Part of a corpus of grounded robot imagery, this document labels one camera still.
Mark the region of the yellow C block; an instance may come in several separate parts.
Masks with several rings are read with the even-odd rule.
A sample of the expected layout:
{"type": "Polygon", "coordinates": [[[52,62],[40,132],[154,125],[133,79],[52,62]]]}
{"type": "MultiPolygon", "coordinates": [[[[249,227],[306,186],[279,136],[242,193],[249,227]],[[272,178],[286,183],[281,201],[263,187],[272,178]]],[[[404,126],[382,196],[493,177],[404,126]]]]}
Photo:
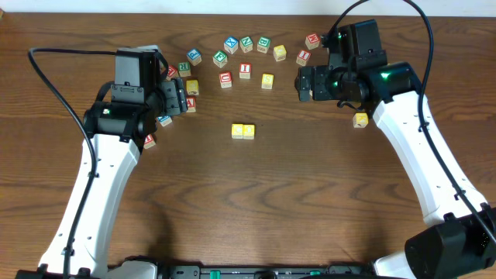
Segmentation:
{"type": "Polygon", "coordinates": [[[244,138],[244,124],[233,124],[232,125],[232,138],[241,140],[244,138]]]}

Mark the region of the yellow O block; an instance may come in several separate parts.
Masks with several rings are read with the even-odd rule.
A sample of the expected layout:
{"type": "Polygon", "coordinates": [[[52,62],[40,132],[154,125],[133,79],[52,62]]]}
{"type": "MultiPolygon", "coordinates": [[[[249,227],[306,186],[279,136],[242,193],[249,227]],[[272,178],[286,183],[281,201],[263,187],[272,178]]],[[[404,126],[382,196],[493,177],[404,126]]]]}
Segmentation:
{"type": "Polygon", "coordinates": [[[256,127],[253,124],[243,126],[243,138],[245,140],[253,140],[256,133],[256,127]]]}

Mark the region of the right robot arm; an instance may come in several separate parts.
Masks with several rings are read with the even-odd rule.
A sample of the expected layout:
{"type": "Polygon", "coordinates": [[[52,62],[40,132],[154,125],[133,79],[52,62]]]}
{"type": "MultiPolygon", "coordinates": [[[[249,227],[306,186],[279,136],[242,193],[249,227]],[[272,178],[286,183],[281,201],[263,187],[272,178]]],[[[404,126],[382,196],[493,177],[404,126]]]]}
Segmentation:
{"type": "Polygon", "coordinates": [[[366,113],[398,155],[426,225],[402,251],[375,260],[371,273],[456,278],[492,267],[495,210],[456,162],[411,65],[388,62],[374,20],[333,28],[320,40],[329,61],[299,69],[300,100],[334,100],[366,113]]]}

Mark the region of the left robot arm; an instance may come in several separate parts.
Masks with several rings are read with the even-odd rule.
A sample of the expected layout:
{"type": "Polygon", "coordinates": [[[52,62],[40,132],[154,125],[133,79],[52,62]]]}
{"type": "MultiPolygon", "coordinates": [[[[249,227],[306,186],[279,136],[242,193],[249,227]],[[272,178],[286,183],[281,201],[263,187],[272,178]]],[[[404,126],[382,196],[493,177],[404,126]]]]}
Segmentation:
{"type": "Polygon", "coordinates": [[[103,84],[82,118],[41,71],[41,80],[69,111],[84,137],[81,164],[64,216],[30,278],[161,278],[162,266],[146,257],[130,257],[108,266],[108,251],[123,191],[143,152],[157,131],[157,118],[188,109],[184,83],[168,77],[169,65],[157,45],[119,48],[115,78],[103,84]]]}

